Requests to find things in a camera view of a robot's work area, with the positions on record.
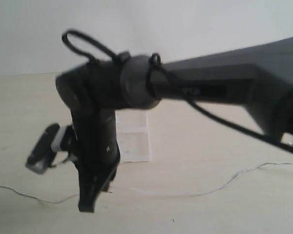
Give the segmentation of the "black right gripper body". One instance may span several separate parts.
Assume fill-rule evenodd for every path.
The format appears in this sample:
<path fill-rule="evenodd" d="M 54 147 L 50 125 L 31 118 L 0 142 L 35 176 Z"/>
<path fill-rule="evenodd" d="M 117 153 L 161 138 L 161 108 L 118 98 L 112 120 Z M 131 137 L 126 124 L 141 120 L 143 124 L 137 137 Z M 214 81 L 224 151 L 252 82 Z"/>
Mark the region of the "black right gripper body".
<path fill-rule="evenodd" d="M 90 191 L 99 174 L 112 165 L 118 156 L 116 116 L 113 109 L 92 112 L 70 111 L 74 136 L 70 151 L 76 157 L 81 193 Z"/>

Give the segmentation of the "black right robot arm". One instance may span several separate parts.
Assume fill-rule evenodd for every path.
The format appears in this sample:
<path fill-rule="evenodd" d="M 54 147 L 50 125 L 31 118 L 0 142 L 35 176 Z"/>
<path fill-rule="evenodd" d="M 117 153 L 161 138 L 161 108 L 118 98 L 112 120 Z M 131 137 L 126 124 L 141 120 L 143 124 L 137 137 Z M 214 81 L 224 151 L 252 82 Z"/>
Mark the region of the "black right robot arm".
<path fill-rule="evenodd" d="M 170 63 L 157 53 L 116 54 L 76 30 L 64 32 L 62 42 L 87 59 L 56 78 L 75 133 L 70 151 L 80 212 L 94 212 L 116 175 L 116 110 L 182 99 L 222 125 L 293 154 L 293 37 Z"/>

